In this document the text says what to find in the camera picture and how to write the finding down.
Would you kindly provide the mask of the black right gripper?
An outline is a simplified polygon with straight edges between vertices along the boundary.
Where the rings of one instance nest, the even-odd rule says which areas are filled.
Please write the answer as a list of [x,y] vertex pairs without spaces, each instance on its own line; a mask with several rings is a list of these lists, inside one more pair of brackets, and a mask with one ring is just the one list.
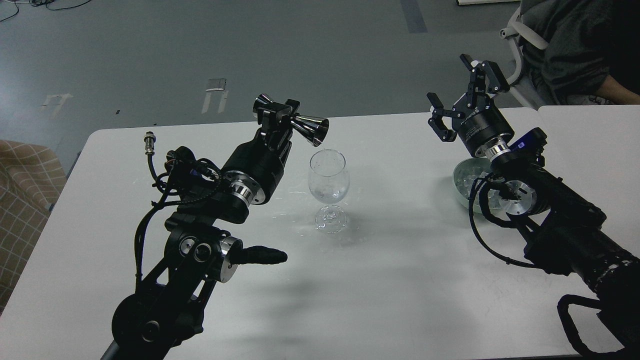
[[[435,92],[427,92],[432,105],[427,123],[442,142],[454,142],[459,135],[471,157],[480,158],[487,142],[496,137],[509,142],[514,137],[513,128],[493,100],[494,96],[509,92],[511,86],[496,62],[476,61],[468,54],[460,54],[459,58],[470,71],[467,90],[452,109],[445,109]],[[445,125],[445,117],[451,119],[451,129]]]

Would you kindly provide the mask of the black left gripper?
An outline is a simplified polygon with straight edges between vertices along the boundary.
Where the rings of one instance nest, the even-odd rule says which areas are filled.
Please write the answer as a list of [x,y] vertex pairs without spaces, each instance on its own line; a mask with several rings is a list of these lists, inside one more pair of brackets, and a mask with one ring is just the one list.
[[263,205],[274,194],[284,175],[293,135],[291,121],[298,116],[300,101],[288,99],[285,107],[259,107],[258,122],[252,140],[240,144],[222,167],[222,173],[243,173],[259,187],[258,199],[252,204]]

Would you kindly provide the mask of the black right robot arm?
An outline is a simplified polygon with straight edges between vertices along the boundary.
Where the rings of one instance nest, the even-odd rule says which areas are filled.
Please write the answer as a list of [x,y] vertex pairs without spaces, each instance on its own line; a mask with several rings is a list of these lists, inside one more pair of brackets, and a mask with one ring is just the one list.
[[[577,274],[595,298],[566,294],[557,312],[567,341],[586,360],[639,358],[639,259],[602,232],[606,215],[544,166],[546,133],[535,127],[514,140],[514,130],[496,107],[493,95],[510,89],[493,61],[460,59],[470,72],[461,98],[446,109],[434,92],[426,96],[433,109],[428,123],[442,142],[460,138],[474,158],[487,158],[490,171],[471,183],[467,200],[470,226],[478,242],[508,265],[540,269],[547,274]],[[501,228],[515,229],[525,240],[525,260],[489,248],[474,221],[473,206]],[[599,321],[617,339],[617,351],[591,350],[579,335],[569,308],[598,311]]]

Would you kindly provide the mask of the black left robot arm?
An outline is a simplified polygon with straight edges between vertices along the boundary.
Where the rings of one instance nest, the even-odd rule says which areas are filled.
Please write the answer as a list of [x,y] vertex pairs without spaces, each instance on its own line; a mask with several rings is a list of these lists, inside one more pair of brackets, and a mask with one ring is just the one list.
[[[297,100],[281,104],[259,95],[253,112],[260,127],[223,167],[179,146],[167,153],[165,172],[155,174],[156,138],[152,132],[145,135],[153,185],[162,196],[152,203],[135,231],[135,291],[114,312],[114,340],[104,360],[162,360],[172,347],[202,333],[205,307],[215,285],[229,281],[238,265],[273,265],[288,259],[278,249],[245,248],[242,240],[215,227],[214,222],[242,224],[250,205],[270,200],[283,176],[294,131],[314,147],[322,144],[329,120],[299,114],[299,106]],[[166,207],[176,210],[164,223],[169,237],[163,257],[143,275],[147,226]]]

